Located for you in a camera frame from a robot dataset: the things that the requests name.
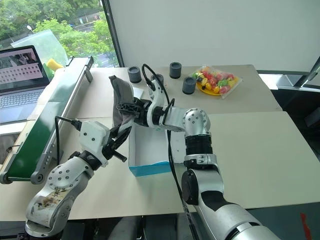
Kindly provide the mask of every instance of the robotic arm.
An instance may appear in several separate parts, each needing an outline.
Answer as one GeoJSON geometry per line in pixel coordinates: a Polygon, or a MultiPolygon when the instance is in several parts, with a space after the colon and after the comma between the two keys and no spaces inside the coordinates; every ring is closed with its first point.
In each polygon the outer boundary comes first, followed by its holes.
{"type": "Polygon", "coordinates": [[[116,149],[128,137],[132,124],[185,132],[187,170],[182,175],[182,197],[194,205],[212,240],[278,240],[267,227],[241,206],[227,202],[224,184],[213,153],[210,120],[201,108],[183,109],[165,107],[165,93],[158,81],[148,83],[153,90],[153,101],[133,98],[120,102],[116,108],[134,118],[112,129],[85,121],[80,129],[82,153],[75,152],[70,159],[52,170],[41,191],[30,202],[25,231],[43,239],[59,239],[77,196],[86,188],[94,171],[105,167],[115,156],[127,159],[116,149]]]}

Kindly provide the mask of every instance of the laptop keyboard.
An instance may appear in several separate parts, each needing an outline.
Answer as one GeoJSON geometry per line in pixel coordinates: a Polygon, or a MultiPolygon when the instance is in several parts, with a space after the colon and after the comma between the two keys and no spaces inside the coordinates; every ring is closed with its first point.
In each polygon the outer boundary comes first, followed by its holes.
{"type": "Polygon", "coordinates": [[[38,101],[42,91],[26,92],[17,95],[1,96],[0,109],[11,108],[25,104],[33,104],[38,101]]]}

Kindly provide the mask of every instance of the plastic bag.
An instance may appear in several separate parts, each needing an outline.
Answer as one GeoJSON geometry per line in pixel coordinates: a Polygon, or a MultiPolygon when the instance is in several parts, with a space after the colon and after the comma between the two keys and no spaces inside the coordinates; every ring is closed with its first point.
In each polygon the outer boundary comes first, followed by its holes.
{"type": "Polygon", "coordinates": [[[230,72],[203,66],[191,74],[200,91],[226,98],[243,80],[230,72]]]}

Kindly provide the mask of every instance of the red mark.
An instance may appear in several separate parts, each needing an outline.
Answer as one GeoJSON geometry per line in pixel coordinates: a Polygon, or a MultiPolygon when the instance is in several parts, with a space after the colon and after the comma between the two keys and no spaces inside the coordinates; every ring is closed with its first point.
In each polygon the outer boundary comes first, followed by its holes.
{"type": "Polygon", "coordinates": [[[306,240],[312,240],[310,228],[307,225],[307,215],[300,212],[300,217],[303,225],[304,235],[306,240]]]}

